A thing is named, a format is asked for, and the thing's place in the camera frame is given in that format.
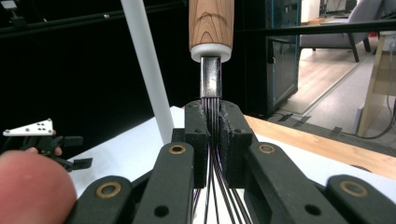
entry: white table surface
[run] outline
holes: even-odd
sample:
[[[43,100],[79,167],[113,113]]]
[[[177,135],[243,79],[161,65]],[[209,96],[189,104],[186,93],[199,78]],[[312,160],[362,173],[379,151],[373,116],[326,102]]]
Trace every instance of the white table surface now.
[[[171,113],[175,128],[183,128],[184,109],[172,106]],[[259,141],[282,147],[308,178],[323,186],[332,175],[354,175],[370,183],[396,203],[395,180],[365,172],[264,136],[257,135],[257,137]],[[152,169],[162,146],[160,131],[155,118],[153,118],[71,158],[70,161],[93,158],[90,169],[70,173],[78,197],[93,181],[107,175],[119,175],[131,181],[137,179]]]

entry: wood grain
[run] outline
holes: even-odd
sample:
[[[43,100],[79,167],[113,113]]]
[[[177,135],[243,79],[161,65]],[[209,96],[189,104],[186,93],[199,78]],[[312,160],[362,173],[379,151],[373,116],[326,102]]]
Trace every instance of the wood grain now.
[[[190,0],[190,49],[204,43],[233,47],[233,0]]]
[[[396,158],[245,116],[254,133],[396,180]]]

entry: white pole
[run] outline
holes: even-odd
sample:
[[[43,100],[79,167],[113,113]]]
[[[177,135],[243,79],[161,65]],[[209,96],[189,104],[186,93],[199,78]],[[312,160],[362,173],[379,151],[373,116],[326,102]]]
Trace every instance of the white pole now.
[[[163,143],[170,143],[174,124],[143,0],[121,0],[121,4]]]

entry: white wall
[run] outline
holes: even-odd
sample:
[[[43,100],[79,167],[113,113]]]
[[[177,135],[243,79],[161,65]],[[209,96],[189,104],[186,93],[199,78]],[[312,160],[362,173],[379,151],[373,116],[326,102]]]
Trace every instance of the white wall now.
[[[319,17],[320,0],[302,0],[301,22],[308,22]]]

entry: metal ferrule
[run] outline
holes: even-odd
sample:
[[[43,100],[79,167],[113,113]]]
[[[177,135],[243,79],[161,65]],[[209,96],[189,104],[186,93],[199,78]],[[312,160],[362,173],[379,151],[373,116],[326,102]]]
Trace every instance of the metal ferrule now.
[[[221,58],[201,58],[201,98],[221,97]]]

